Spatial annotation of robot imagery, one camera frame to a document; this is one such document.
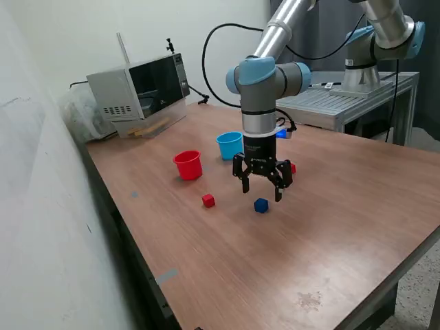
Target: white wall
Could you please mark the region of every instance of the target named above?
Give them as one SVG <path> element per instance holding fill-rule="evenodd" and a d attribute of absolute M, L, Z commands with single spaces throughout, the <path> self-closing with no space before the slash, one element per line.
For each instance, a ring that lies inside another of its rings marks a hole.
<path fill-rule="evenodd" d="M 87 74 L 123 64 L 116 32 L 122 33 L 132 62 L 166 54 L 166 38 L 171 38 L 184 57 L 190 84 L 208 92 L 201 51 L 209 31 L 221 23 L 264 28 L 270 15 L 269 0 L 3 1 L 56 98 Z M 213 36 L 206 69 L 212 87 L 224 99 L 238 102 L 226 89 L 225 74 L 254 51 L 259 36 L 233 27 Z M 188 100 L 199 97 L 192 93 Z"/>
<path fill-rule="evenodd" d="M 0 45 L 0 329 L 135 329 L 81 158 L 2 2 Z"/>

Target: table leg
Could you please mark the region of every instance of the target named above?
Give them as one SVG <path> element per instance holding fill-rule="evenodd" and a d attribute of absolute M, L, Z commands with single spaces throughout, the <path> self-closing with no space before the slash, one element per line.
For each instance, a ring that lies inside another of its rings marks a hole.
<path fill-rule="evenodd" d="M 429 330 L 440 330 L 440 285 L 435 299 L 434 310 L 432 311 L 431 323 Z"/>
<path fill-rule="evenodd" d="M 410 91 L 399 95 L 396 99 L 394 144 L 405 146 L 411 141 L 416 96 L 417 86 L 414 86 Z"/>

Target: robotic arm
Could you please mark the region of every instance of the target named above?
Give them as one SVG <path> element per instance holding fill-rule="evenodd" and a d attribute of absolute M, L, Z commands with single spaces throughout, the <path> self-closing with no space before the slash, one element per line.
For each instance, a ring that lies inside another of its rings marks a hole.
<path fill-rule="evenodd" d="M 275 61 L 292 38 L 292 29 L 316 1 L 284 0 L 267 24 L 255 53 L 226 76 L 228 89 L 241 95 L 244 153 L 235 155 L 233 175 L 242 181 L 244 193 L 249 191 L 250 174 L 265 176 L 275 185 L 276 201 L 293 182 L 290 161 L 276 159 L 276 134 L 284 129 L 276 124 L 276 100 L 305 91 L 311 72 L 303 63 L 276 65 Z M 417 55 L 424 23 L 415 24 L 404 16 L 399 0 L 350 1 L 362 6 L 372 26 L 359 29 L 349 41 L 351 58 L 346 61 L 342 88 L 375 88 L 380 84 L 377 60 Z"/>

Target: red cup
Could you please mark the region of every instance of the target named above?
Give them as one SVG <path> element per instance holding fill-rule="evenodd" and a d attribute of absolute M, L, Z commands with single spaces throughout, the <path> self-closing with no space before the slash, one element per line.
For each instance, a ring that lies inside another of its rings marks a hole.
<path fill-rule="evenodd" d="M 201 176 L 200 151 L 188 150 L 173 159 L 183 180 L 194 180 Z"/>

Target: blue cup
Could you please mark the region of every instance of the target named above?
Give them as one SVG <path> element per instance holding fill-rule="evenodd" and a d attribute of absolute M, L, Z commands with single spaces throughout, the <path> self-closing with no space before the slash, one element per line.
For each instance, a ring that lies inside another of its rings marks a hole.
<path fill-rule="evenodd" d="M 223 160 L 231 160 L 237 153 L 243 152 L 243 134 L 227 132 L 217 137 Z"/>

